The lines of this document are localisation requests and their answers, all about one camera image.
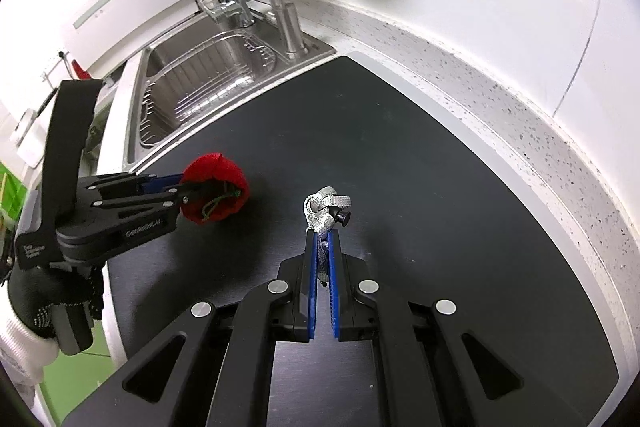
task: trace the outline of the speckled backsplash ledge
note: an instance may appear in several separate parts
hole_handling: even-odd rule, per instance
[[[624,209],[598,170],[549,117],[487,74],[396,22],[327,0],[290,1],[296,3],[301,17],[357,39],[418,74],[507,142],[584,230],[616,286],[640,348],[638,244]]]

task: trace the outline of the green floor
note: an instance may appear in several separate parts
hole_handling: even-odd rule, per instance
[[[94,343],[86,351],[68,357],[60,353],[45,367],[40,388],[57,425],[113,372],[100,322],[94,327]]]

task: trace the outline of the stainless steel sink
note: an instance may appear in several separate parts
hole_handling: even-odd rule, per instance
[[[308,54],[287,58],[277,28],[255,17],[254,25],[239,29],[197,15],[144,51],[129,115],[127,167],[137,168],[257,89],[335,53],[305,34]]]

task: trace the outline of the wire dish rack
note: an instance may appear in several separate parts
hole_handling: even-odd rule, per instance
[[[140,145],[154,147],[182,124],[237,98],[268,77],[275,64],[272,49],[242,30],[189,50],[147,81]]]

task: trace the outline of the red object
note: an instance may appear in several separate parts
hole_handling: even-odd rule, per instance
[[[202,208],[205,204],[209,203],[209,201],[196,200],[190,201],[187,204],[181,204],[180,209],[184,217],[198,224],[204,223],[205,221],[219,221],[220,219],[225,219],[225,217],[230,214],[235,214],[249,198],[249,185],[244,179],[242,171],[235,163],[225,158],[221,153],[200,156],[200,158],[192,162],[184,170],[180,183],[201,183],[210,179],[233,183],[242,191],[242,194],[239,198],[224,198],[220,200],[209,214],[209,219],[202,217]]]
[[[84,71],[80,64],[78,64],[75,60],[71,61],[71,67],[74,68],[74,73],[78,76],[79,80],[90,80],[91,75]]]

